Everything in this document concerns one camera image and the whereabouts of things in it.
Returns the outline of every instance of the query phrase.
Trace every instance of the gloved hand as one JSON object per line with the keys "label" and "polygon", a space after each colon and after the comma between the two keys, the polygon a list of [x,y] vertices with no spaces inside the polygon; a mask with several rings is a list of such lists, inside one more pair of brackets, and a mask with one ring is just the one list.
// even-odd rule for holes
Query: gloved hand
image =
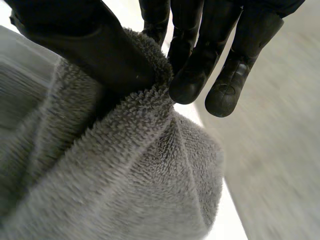
{"label": "gloved hand", "polygon": [[180,104],[189,104],[198,97],[239,19],[222,71],[205,100],[208,112],[217,117],[234,111],[262,48],[282,27],[282,18],[304,1],[139,0],[143,32],[160,45],[165,39],[171,7],[174,32],[168,57],[175,77],[169,93]]}
{"label": "gloved hand", "polygon": [[100,0],[5,0],[25,37],[123,96],[153,84],[152,66]]}

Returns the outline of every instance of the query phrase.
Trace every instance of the white surface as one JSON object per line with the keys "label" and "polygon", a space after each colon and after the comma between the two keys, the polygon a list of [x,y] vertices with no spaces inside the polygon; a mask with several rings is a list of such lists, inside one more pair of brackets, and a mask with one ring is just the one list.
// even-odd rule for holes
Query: white surface
{"label": "white surface", "polygon": [[[140,15],[140,8],[138,0],[104,0],[108,7],[114,12],[114,14],[119,18],[122,26],[131,28],[135,31],[141,31],[143,29],[143,21]],[[17,29],[11,25],[9,16],[11,14],[11,9],[0,1],[0,24],[4,27],[11,29],[18,33]],[[170,23],[168,27],[168,35],[170,40],[170,35],[173,33],[173,26]],[[163,52],[167,53],[169,42],[163,45]],[[180,105],[176,104],[175,109],[181,115],[189,118],[194,123],[203,127],[201,119],[194,104]],[[240,218],[238,216],[236,207],[230,196],[228,187],[223,181],[222,197],[218,208],[218,213],[216,216],[215,223],[213,225],[212,231],[206,237],[205,240],[248,240],[245,230],[242,226]]]}

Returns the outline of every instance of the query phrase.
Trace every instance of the black leather glove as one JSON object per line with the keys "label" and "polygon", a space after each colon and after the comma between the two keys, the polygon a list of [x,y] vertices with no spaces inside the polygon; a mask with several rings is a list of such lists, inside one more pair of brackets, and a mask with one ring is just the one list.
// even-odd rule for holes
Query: black leather glove
{"label": "black leather glove", "polygon": [[153,84],[152,66],[102,1],[6,2],[21,34],[78,65],[109,90],[123,96]]}
{"label": "black leather glove", "polygon": [[239,19],[223,69],[205,100],[208,112],[217,117],[226,117],[234,111],[262,48],[282,27],[282,18],[304,1],[139,0],[143,32],[160,45],[167,32],[171,7],[174,33],[168,57],[175,78],[169,92],[180,104],[189,104],[198,97]]}

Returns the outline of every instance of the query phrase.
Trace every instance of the gray towel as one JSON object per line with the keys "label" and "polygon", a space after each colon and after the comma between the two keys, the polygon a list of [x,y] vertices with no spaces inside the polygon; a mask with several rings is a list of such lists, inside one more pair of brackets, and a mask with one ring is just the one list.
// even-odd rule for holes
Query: gray towel
{"label": "gray towel", "polygon": [[155,70],[92,127],[99,83],[62,59],[0,159],[0,240],[200,240],[222,190],[223,154],[174,111],[156,43],[127,31]]}

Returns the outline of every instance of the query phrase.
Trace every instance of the glove finger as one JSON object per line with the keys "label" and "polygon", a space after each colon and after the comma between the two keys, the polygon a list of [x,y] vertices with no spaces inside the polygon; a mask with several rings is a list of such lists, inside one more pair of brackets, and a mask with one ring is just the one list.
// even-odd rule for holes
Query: glove finger
{"label": "glove finger", "polygon": [[186,63],[195,46],[204,0],[171,0],[173,38],[168,53],[173,73]]}
{"label": "glove finger", "polygon": [[162,46],[168,28],[170,0],[139,0],[139,3],[144,20],[142,32]]}
{"label": "glove finger", "polygon": [[190,104],[210,77],[234,28],[242,8],[227,0],[205,0],[199,39],[184,67],[174,77],[170,97],[179,104]]}

